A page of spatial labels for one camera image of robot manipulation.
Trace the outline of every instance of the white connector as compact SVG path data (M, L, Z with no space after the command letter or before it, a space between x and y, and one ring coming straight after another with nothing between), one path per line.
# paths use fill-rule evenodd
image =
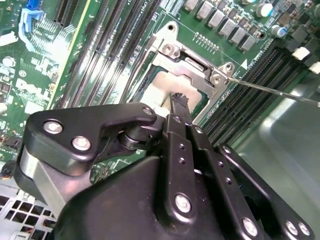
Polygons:
M314 64L312 64L312 66L309 67L309 70L314 74L320 74L320 61L317 61Z
M299 48L297 48L293 53L292 56L294 56L296 59L298 59L299 61L301 61L302 59L304 59L306 56L308 56L309 54L309 50L306 49L305 47L301 46Z

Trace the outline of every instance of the surface mount component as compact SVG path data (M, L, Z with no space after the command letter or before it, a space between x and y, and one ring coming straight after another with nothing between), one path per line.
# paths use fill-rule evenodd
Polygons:
M228 37L233 29L235 28L236 24L234 21L230 19L226 19L218 29L218 32L226 37Z
M255 43L256 39L253 36L247 35L244 38L244 41L240 44L240 49L244 51L249 51Z
M217 28L223 21L225 15L222 11L216 10L215 13L212 15L210 21L208 22L208 25L212 28Z
M246 31L243 28L238 28L230 35L230 41L239 44L241 40L245 37Z
M193 11L196 8L198 2L199 0L187 0L184 4L184 7L189 11Z
M201 7L199 8L196 16L199 19L204 20L209 16L209 14L211 13L213 8L214 8L214 6L212 5L212 3L208 2L208 1L204 1L203 4L201 5Z

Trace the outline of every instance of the pcie slot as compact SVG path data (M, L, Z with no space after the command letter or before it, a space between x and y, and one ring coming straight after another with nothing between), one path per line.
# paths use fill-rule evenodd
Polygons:
M79 0L59 0L53 21L62 27L70 25L74 17Z
M287 78L287 81L285 81L280 89L283 91L285 90L290 84L291 82L299 75L301 74L302 70L301 69L296 69L290 77ZM228 135L228 136L225 136L224 138L222 138L220 140L221 143L229 143L229 144L233 144L238 137L240 137L249 127L250 127L250 124L253 123L259 116L261 116L261 114L268 108L268 106L270 106L270 104L273 103L273 101L275 101L277 98L276 95L270 95L270 97L263 103L262 106L260 106L258 109L256 109L256 112L254 113L254 115L251 116L251 118L249 118L247 120L247 122L249 123L248 124L245 124L245 125L239 125L238 127L238 130L236 131L237 133L234 134L234 135Z
M260 84L259 75L268 66L274 58L279 54L277 49L271 49L253 66L253 68L242 78L247 82ZM232 94L220 105L217 111L207 120L204 125L204 131L211 135L216 125L227 114L228 110L232 108L239 100L239 98L246 94L248 88L242 85L237 85Z
M125 40L127 39L129 33L134 28L135 21L139 17L143 4L144 0L134 1L134 3L131 4L130 10L127 12L127 15L121 20L120 27L118 28L119 34L115 36L115 40L112 41L110 45L108 55L105 57L105 61L103 62L103 67L101 68L101 71L96 78L93 88L90 90L84 101L84 106L93 104L99 89L101 88L104 80L107 78L107 74L113 61L116 59L117 54L125 44Z
M266 76L271 82L267 85L269 88L283 90L280 86L286 81L290 81L291 79L287 78L288 75L293 71L295 64L292 62L288 62L288 58L281 58L281 65L278 65L276 68L277 71L273 71L272 75ZM263 92L261 90L254 91L254 94L251 96L246 95L245 99L247 100L247 104L242 105L240 109L237 109L237 116L233 116L232 121L228 122L226 128L220 128L220 130L215 134L213 134L210 138L210 141L214 144L219 144L226 139L227 136L231 134L237 133L236 129L239 128L240 125L246 123L246 120L250 118L250 116L254 115L256 111L261 111L261 106L271 97L272 94Z
M149 4L147 5L147 7L143 13L142 21L138 24L138 29L134 32L134 35L131 37L131 39L133 39L133 40L130 41L129 44L127 44L127 46L123 50L124 53L120 57L120 59L117 63L117 66L115 67L115 71L111 77L110 87L108 87L104 90L104 92L102 94L102 98L99 101L99 104L106 104L107 103L113 89L115 88L115 85L116 85L118 78L124 72L128 62L133 57L133 55L137 49L137 46L138 46L143 34L145 33L147 27L149 26L150 22L152 21L152 18L154 16L154 14L156 13L161 1L162 0L154 0L152 2L149 1ZM129 79L128 79L128 81L124 87L124 91L121 95L120 103L124 102L126 93L132 83L133 74L134 74L134 71L131 71Z
M110 40L112 33L116 28L117 23L120 20L121 13L125 8L126 3L127 3L127 0L119 0L116 3L115 8L112 10L111 17L110 17L111 22L107 24L107 28L103 32L103 36L98 42L97 48L95 49L93 57L90 60L89 68L85 71L83 78L80 80L80 82L78 83L78 86L76 87L76 90L75 90L76 92L74 94L74 98L71 101L70 107L79 106L80 101L84 95L85 89L87 87L87 84L91 79L94 70L96 69L97 63L103 51L105 50L107 43Z
M270 87L269 82L275 82L273 81L272 75L279 70L280 66L285 62L286 59L282 57L278 57L275 59L271 64L269 64L267 67L263 69L262 72L259 73L261 76L258 84L262 86L268 86ZM213 141L214 139L217 138L223 131L226 130L226 127L232 123L233 121L236 121L239 116L241 116L242 110L244 111L248 110L247 104L250 103L251 99L254 98L254 96L258 93L258 90L250 88L250 87L245 87L245 95L242 94L241 96L245 97L240 97L236 101L235 104L231 108L228 109L227 114L223 117L223 120L219 123L219 125L223 125L223 127L220 127L219 129L214 128L214 131L212 134L210 134L210 141Z
M91 51L91 45L92 44L98 44L99 40L102 37L102 33L104 31L105 28L108 27L108 22L110 20L110 12L112 12L113 8L116 6L116 2L115 1L113 3L113 6L111 7L111 11L110 9L108 10L108 4L109 4L109 0L103 0L103 2L100 5L100 8L98 10L98 13L96 15L95 21L94 21L94 25L92 28L92 34L90 34L89 38L85 41L85 45L82 48L82 52L80 54L79 59L77 60L77 63L73 69L73 73L71 75L71 78L68 82L67 88L64 92L64 95L61 99L61 102L59 103L59 105L56 106L56 108L66 108L69 107L69 101L70 101L70 94L72 92L72 90L74 89L75 83L78 79L78 74L80 74L80 69L82 68L82 64L87 60L90 59L92 57L92 55L94 54Z

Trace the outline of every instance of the capacitor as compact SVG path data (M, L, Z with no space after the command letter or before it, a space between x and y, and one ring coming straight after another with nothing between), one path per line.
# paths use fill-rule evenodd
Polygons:
M252 4L252 3L254 3L256 0L242 0L242 3L243 4Z
M4 102L0 102L0 114L5 114L7 110L7 105Z
M320 18L320 4L317 4L314 8L314 16Z
M273 6L271 3L261 3L256 7L256 15L260 18L262 17L268 17L269 14L273 10Z
M4 59L2 59L2 63L8 68L13 68L16 66L16 60L10 56L6 56Z
M271 34L277 38L282 38L287 34L287 29L279 25L273 25L271 27Z

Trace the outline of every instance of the electrolytic capacitor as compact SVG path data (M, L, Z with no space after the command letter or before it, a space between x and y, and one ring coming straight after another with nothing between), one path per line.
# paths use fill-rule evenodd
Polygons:
M271 3L261 3L256 7L256 15L260 18L262 17L268 17L269 14L273 10L273 6Z
M282 38L287 34L287 29L279 25L273 25L271 27L271 34L277 38Z
M252 3L254 3L256 0L242 0L242 3L243 4L252 4Z

